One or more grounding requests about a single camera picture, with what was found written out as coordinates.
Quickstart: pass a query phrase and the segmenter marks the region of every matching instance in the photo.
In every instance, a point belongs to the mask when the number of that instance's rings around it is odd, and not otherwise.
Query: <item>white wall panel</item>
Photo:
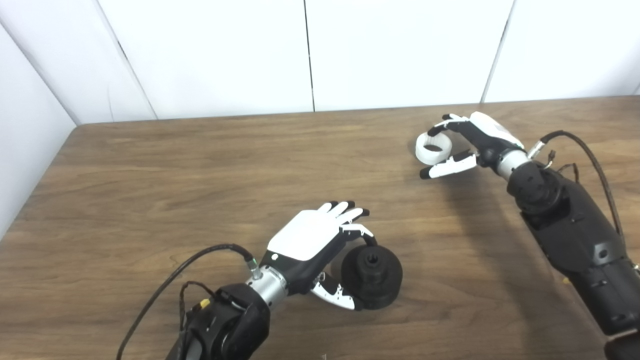
[[[0,26],[0,238],[75,127]]]
[[[516,0],[487,101],[630,95],[640,1]]]
[[[0,20],[79,123],[155,118],[96,0],[0,0]]]
[[[511,0],[307,0],[316,110],[479,102]]]
[[[159,118],[312,111],[302,0],[100,3]]]

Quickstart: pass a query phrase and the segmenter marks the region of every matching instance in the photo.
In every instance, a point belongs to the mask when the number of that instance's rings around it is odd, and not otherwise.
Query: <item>white plastic ring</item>
[[[437,146],[441,151],[427,150],[424,148],[426,145]],[[436,165],[449,157],[451,146],[451,139],[443,133],[433,137],[424,133],[415,141],[415,157],[425,165]]]

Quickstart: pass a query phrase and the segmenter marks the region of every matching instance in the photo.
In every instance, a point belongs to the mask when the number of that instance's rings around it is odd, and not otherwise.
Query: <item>wooden table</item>
[[[360,222],[404,267],[398,300],[356,313],[291,297],[252,359],[604,358],[605,337],[548,265],[504,180],[481,168],[418,178],[415,137],[443,113],[474,110],[527,146],[556,129],[587,141],[640,259],[640,97],[84,125],[0,242],[0,359],[112,359],[192,253],[235,242],[261,256],[298,211],[334,199],[371,210]],[[563,138],[551,149],[557,164],[578,162],[609,214],[582,150]],[[159,298],[125,358],[164,359],[181,282],[215,289],[247,277],[231,252],[201,259]]]

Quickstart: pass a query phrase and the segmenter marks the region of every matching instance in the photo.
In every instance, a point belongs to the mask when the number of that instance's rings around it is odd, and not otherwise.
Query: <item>electrical wire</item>
[[[189,287],[189,285],[197,285],[199,287],[201,287],[204,291],[206,291],[210,297],[215,297],[216,295],[213,293],[213,291],[211,291],[211,289],[209,289],[205,284],[203,284],[202,282],[199,281],[187,281],[184,284],[182,284],[182,287],[180,287],[180,297],[179,297],[179,301],[178,301],[178,309],[179,309],[179,313],[180,313],[180,328],[178,331],[178,349],[176,351],[176,359],[182,359],[182,351],[185,347],[185,341],[186,341],[186,336],[184,334],[184,327],[185,327],[185,321],[186,319],[184,318],[184,291],[187,290],[187,288]]]
[[[580,183],[580,172],[578,171],[578,164],[576,164],[576,163],[564,164],[563,166],[561,166],[556,171],[558,171],[560,174],[562,174],[562,171],[564,171],[568,167],[573,167],[573,181],[576,184],[579,184]]]
[[[189,285],[197,285],[199,287],[201,287],[204,291],[206,291],[210,297],[215,297],[216,294],[213,293],[213,291],[211,291],[211,289],[209,289],[205,284],[201,283],[200,281],[187,281],[184,284],[182,284],[182,287],[180,288],[180,299],[178,301],[178,309],[179,309],[179,313],[180,313],[180,329],[179,331],[182,332],[184,330],[184,290],[187,290],[187,288],[189,287]]]
[[[158,287],[156,292],[154,292],[153,295],[151,295],[151,297],[149,298],[147,303],[142,307],[142,310],[140,311],[140,314],[138,314],[138,317],[136,317],[136,319],[133,321],[133,324],[131,324],[131,327],[129,328],[129,331],[127,331],[127,334],[125,335],[124,339],[122,340],[122,343],[120,344],[120,347],[118,348],[118,354],[116,355],[116,360],[121,360],[122,359],[122,354],[124,353],[124,348],[127,346],[127,343],[131,339],[131,336],[133,336],[133,333],[138,328],[138,325],[142,321],[142,318],[145,316],[147,311],[151,308],[151,305],[153,305],[153,303],[160,296],[160,294],[162,294],[164,289],[166,289],[167,286],[169,286],[169,284],[171,284],[171,282],[173,280],[175,280],[175,278],[178,277],[178,275],[180,275],[180,273],[185,268],[187,268],[189,265],[191,265],[194,261],[196,261],[197,259],[199,259],[203,255],[206,255],[206,254],[208,254],[210,252],[214,252],[214,251],[218,251],[218,250],[231,250],[231,251],[234,251],[234,252],[242,255],[244,257],[244,260],[247,263],[249,263],[250,261],[253,261],[253,255],[251,255],[251,253],[248,250],[246,250],[244,247],[242,247],[240,245],[228,244],[228,243],[227,244],[214,245],[212,247],[207,247],[206,249],[200,250],[197,253],[193,254],[189,259],[185,260],[185,262],[180,264],[180,266],[178,266],[171,273],[171,275],[169,275],[169,277],[166,278],[166,280],[162,283],[162,285],[160,285],[160,287]]]
[[[571,140],[573,140],[574,142],[578,143],[578,145],[582,147],[582,150],[584,150],[584,152],[589,157],[589,160],[591,160],[591,164],[593,164],[593,168],[595,168],[596,172],[598,173],[598,177],[600,177],[602,188],[604,189],[605,196],[607,197],[607,202],[609,203],[609,208],[611,209],[611,216],[613,217],[613,223],[616,227],[616,231],[620,235],[620,239],[622,240],[622,244],[624,245],[625,235],[623,234],[623,231],[622,231],[622,223],[620,222],[620,216],[618,215],[616,202],[613,199],[613,194],[611,193],[611,187],[609,186],[607,177],[604,175],[604,171],[602,170],[602,167],[600,166],[598,159],[596,159],[596,156],[593,154],[591,149],[589,149],[587,144],[584,141],[582,141],[582,139],[580,139],[578,136],[575,136],[572,133],[569,133],[568,131],[564,131],[564,130],[553,131],[545,136],[542,136],[540,138],[540,141],[546,144],[551,139],[557,138],[558,136],[566,136]]]

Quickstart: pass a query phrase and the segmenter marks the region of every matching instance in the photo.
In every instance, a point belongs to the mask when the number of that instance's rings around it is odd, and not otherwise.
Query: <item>black knob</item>
[[[364,309],[390,305],[400,292],[402,265],[382,246],[359,246],[342,261],[342,285],[349,295],[362,301]]]

